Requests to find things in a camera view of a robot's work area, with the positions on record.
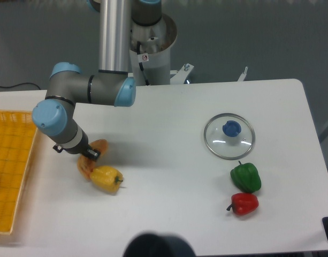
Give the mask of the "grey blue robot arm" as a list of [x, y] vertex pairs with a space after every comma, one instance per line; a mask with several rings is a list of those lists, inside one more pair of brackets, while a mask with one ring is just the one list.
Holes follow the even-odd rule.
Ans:
[[97, 161], [101, 151], [73, 119], [77, 103], [130, 107], [136, 96], [134, 79], [128, 76], [131, 23], [157, 24], [160, 1], [101, 1], [98, 74], [85, 77], [74, 64], [57, 63], [49, 79], [45, 99], [32, 112], [33, 123], [55, 142], [54, 150], [82, 154]]

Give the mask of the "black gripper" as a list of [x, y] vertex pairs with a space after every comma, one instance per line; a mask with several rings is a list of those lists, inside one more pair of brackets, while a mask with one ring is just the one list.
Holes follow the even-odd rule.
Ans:
[[91, 146], [88, 145], [88, 137], [82, 136], [81, 139], [73, 139], [68, 143], [63, 144], [55, 144], [53, 149], [61, 153], [62, 151], [66, 151], [69, 154], [82, 154], [84, 157], [92, 160], [97, 161], [101, 155], [101, 152], [97, 149], [93, 149]]

